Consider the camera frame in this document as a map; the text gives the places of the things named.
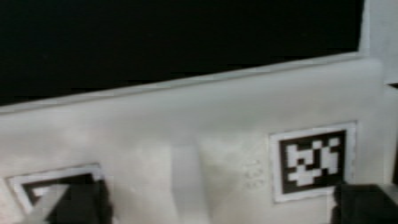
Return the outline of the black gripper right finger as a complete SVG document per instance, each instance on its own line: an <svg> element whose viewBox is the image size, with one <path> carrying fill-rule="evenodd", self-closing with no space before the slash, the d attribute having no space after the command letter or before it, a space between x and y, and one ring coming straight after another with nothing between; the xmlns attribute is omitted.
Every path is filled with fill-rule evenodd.
<svg viewBox="0 0 398 224"><path fill-rule="evenodd" d="M331 224L398 224L398 204L376 184L335 188Z"/></svg>

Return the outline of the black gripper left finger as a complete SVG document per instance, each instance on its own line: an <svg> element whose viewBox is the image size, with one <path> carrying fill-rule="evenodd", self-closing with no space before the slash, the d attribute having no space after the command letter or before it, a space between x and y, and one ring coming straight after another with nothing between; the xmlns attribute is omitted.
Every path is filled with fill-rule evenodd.
<svg viewBox="0 0 398 224"><path fill-rule="evenodd" d="M24 184L24 190L33 210L20 224L113 224L107 184L91 174Z"/></svg>

